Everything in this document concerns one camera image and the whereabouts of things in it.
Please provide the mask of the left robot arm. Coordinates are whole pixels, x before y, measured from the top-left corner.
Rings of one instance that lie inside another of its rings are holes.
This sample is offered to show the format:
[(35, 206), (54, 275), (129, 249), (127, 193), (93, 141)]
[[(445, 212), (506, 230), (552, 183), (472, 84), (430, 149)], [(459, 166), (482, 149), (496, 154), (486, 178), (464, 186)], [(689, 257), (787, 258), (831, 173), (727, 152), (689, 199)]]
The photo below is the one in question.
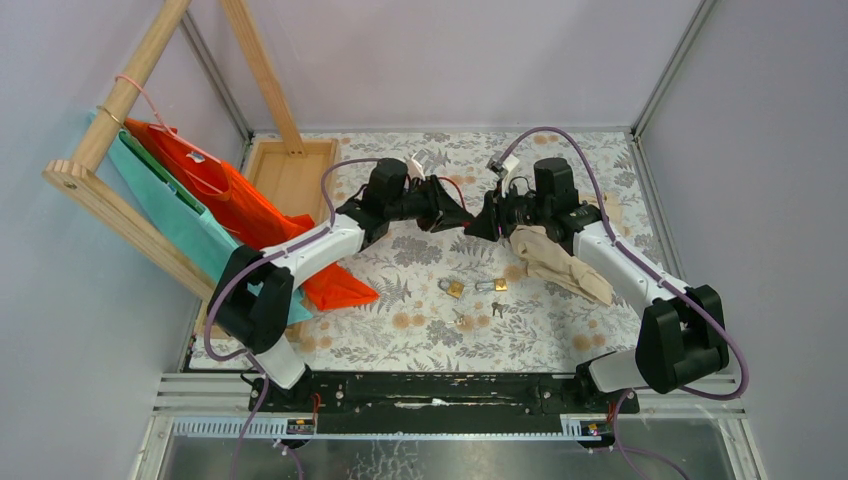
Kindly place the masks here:
[(305, 362), (286, 339), (295, 290), (332, 264), (381, 239), (394, 221), (414, 220), (425, 232), (465, 227), (474, 216), (454, 200), (435, 175), (413, 179), (408, 165), (392, 158), (372, 159), (368, 182), (329, 218), (307, 232), (258, 251), (249, 246), (230, 256), (207, 309), (251, 356), (272, 386), (272, 398), (288, 411), (309, 401), (302, 378)]

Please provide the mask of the red cable lock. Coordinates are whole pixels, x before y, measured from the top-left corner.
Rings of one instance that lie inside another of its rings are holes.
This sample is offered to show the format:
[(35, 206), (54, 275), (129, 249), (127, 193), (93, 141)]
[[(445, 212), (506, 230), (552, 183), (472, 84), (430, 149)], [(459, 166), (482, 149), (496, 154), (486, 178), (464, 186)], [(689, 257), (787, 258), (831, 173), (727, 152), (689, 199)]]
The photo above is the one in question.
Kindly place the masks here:
[(430, 232), (449, 230), (447, 228), (447, 206), (450, 203), (456, 202), (467, 210), (464, 195), (459, 185), (448, 177), (432, 175), (429, 181), (431, 183), (435, 214), (428, 230)]

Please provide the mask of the long shackle brass padlock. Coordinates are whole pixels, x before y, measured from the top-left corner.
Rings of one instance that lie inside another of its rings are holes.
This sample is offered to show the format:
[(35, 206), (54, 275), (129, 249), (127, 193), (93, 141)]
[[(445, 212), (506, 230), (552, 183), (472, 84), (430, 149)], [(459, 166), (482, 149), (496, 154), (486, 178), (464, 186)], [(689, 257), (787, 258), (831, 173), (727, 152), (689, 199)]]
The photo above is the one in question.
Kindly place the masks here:
[(508, 290), (508, 284), (505, 278), (495, 278), (477, 282), (475, 290), (477, 292), (503, 292)]

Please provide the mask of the keys of long padlock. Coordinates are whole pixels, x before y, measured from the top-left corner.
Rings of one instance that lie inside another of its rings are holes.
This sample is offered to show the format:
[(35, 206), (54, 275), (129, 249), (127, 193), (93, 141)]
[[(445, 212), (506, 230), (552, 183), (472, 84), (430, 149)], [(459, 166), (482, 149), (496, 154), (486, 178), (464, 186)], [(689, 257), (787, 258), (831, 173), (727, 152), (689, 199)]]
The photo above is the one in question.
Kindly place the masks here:
[(504, 309), (506, 307), (505, 304), (501, 304), (499, 302), (493, 302), (491, 304), (492, 307), (492, 315), (497, 316), (498, 318), (504, 317)]

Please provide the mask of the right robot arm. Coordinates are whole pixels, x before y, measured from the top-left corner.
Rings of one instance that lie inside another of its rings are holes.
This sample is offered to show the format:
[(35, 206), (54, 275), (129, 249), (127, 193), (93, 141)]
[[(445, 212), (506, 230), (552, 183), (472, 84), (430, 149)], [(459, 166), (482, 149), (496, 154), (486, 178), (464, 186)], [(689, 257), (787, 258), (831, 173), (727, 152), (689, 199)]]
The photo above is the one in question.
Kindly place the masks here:
[(489, 162), (498, 181), (465, 234), (505, 239), (529, 276), (602, 304), (619, 295), (640, 316), (634, 348), (579, 367), (579, 407), (597, 412), (627, 388), (668, 393), (728, 366), (723, 308), (713, 288), (690, 287), (633, 250), (599, 201), (581, 200), (565, 159), (537, 161), (524, 193), (513, 184), (518, 163), (514, 155)]

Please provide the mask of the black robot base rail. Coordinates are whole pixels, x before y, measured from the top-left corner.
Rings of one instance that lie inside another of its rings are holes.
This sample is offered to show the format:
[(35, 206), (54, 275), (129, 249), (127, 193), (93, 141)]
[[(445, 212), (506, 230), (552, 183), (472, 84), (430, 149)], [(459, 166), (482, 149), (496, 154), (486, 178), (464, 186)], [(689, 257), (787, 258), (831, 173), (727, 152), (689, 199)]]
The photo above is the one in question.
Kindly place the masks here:
[(250, 381), (250, 407), (316, 420), (324, 435), (560, 434), (565, 415), (637, 414), (636, 395), (601, 393), (588, 372), (308, 370), (289, 390)]

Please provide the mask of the short shackle brass padlock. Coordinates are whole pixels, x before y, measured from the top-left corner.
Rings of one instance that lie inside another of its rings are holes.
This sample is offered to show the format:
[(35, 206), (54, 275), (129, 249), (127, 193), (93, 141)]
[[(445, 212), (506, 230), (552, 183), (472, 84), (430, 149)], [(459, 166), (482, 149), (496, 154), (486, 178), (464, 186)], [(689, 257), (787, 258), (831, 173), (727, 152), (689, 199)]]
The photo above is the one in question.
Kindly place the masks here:
[(444, 293), (455, 299), (460, 299), (465, 289), (465, 285), (463, 283), (450, 279), (440, 279), (437, 286)]

